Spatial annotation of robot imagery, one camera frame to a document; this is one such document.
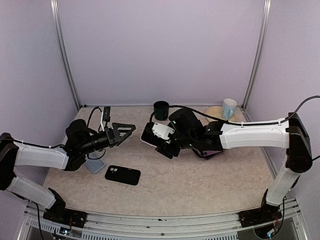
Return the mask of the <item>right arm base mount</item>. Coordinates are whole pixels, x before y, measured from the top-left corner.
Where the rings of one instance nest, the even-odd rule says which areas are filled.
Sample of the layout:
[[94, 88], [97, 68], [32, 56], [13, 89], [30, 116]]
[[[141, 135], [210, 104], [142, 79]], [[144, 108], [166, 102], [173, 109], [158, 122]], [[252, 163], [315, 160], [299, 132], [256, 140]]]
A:
[[254, 208], [250, 210], [240, 211], [238, 213], [240, 224], [242, 228], [260, 225], [275, 221], [282, 218], [282, 213], [279, 210], [261, 210]]

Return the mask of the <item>black phone case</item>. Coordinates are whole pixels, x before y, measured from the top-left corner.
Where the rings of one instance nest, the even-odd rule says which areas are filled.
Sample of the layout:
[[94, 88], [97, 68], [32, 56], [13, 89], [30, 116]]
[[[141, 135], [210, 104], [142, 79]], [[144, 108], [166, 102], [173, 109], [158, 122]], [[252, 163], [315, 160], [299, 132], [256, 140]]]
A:
[[110, 165], [104, 178], [109, 181], [136, 186], [139, 183], [141, 171], [138, 169]]

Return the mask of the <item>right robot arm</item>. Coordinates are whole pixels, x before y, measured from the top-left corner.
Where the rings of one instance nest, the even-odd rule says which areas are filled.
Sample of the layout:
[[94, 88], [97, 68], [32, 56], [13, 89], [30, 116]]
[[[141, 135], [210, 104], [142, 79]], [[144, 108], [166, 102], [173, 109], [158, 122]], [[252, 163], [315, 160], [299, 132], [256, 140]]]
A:
[[286, 161], [265, 203], [257, 208], [256, 218], [266, 222], [275, 212], [302, 173], [313, 165], [309, 135], [295, 112], [274, 121], [229, 122], [215, 119], [202, 125], [190, 108], [181, 108], [169, 116], [169, 124], [151, 123], [152, 133], [160, 139], [156, 150], [177, 157], [182, 149], [191, 149], [198, 157], [210, 159], [225, 150], [242, 147], [274, 147], [286, 150]]

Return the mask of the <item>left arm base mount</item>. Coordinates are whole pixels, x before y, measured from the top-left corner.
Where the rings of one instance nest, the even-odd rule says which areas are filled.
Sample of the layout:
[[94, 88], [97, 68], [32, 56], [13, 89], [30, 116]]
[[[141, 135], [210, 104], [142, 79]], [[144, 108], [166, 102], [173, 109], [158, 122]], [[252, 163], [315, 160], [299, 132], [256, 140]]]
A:
[[87, 213], [84, 211], [66, 208], [62, 213], [45, 210], [43, 218], [54, 223], [83, 229], [87, 220]]

